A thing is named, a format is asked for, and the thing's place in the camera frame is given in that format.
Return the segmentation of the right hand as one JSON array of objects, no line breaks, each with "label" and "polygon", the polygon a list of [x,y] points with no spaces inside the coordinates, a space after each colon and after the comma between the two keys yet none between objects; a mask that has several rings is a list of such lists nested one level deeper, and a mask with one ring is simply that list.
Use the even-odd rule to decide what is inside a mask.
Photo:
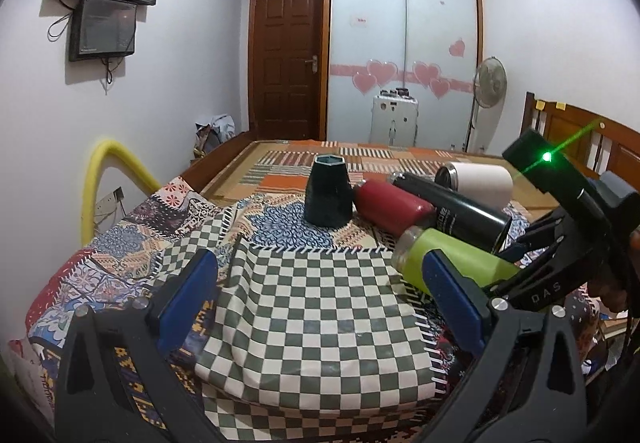
[{"label": "right hand", "polygon": [[[639,229],[635,229],[629,237],[626,259],[632,264],[636,275],[639,275]],[[599,299],[612,313],[628,309],[628,286],[623,279],[623,270],[620,269],[620,260],[603,264],[587,283],[588,295]]]}]

